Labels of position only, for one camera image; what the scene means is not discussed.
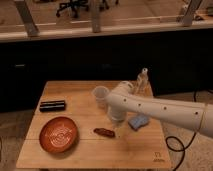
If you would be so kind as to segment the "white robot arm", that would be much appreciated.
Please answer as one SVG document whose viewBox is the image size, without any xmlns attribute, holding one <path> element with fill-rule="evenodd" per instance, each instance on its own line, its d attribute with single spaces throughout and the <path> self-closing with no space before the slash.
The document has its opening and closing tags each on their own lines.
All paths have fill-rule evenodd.
<svg viewBox="0 0 213 171">
<path fill-rule="evenodd" d="M 106 97 L 113 118 L 126 112 L 143 113 L 213 138 L 213 105 L 143 97 L 131 93 L 132 84 L 120 82 Z"/>
</svg>

